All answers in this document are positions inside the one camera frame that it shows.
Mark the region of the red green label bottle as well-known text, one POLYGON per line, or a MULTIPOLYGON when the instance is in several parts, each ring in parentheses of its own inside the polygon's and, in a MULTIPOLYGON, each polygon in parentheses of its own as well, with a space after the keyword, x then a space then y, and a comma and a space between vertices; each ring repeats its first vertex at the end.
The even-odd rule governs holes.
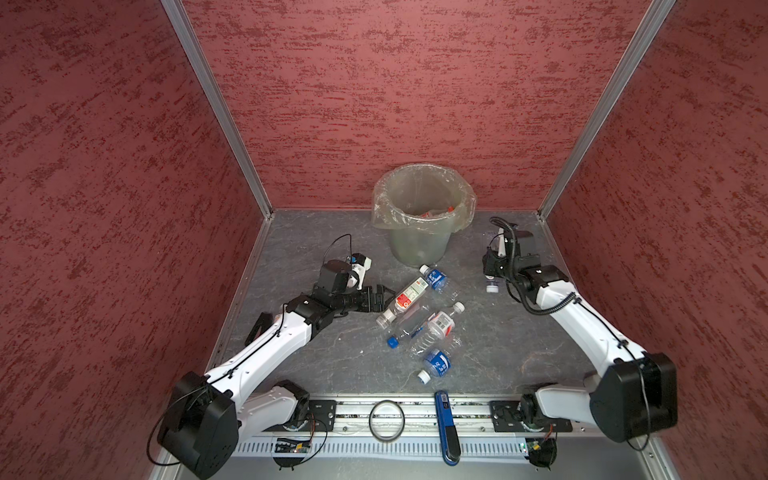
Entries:
POLYGON ((413 307, 426 293, 428 283, 422 277, 416 278, 386 305, 385 310, 378 316, 377 324, 387 329, 402 314, 413 307))

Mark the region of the red cap cola bottle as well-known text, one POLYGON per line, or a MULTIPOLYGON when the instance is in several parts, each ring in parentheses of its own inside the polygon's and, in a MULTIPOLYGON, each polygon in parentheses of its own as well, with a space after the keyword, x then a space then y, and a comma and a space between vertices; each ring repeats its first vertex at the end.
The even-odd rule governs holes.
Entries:
POLYGON ((431 209, 420 215, 421 218, 436 218, 443 215, 447 215, 454 211, 453 206, 449 206, 446 209, 431 209))

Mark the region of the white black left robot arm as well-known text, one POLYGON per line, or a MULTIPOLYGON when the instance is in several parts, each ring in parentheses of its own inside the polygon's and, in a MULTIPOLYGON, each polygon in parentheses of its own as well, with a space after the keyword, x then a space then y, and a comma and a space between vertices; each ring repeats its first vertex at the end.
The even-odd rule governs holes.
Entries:
POLYGON ((283 381, 264 394, 254 392, 335 319, 386 310, 396 293, 385 285, 365 284, 370 268, 370 259, 359 253, 325 262, 310 293, 284 303, 278 315, 259 316, 239 353, 204 374, 190 371, 176 383, 150 439, 175 464, 209 479, 246 434, 308 422, 309 394, 298 385, 283 381))

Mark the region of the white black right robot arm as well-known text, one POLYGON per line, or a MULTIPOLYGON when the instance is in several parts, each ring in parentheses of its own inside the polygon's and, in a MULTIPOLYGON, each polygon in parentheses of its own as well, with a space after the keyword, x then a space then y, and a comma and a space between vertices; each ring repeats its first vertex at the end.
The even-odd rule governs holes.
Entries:
POLYGON ((482 259, 483 272, 500 279, 529 314, 550 317, 590 360, 581 387, 542 385, 522 396, 516 415, 531 431, 557 420, 597 427, 624 443, 678 423, 677 370, 663 353, 651 353, 599 314, 555 265, 544 265, 529 231, 494 216, 498 233, 482 259))

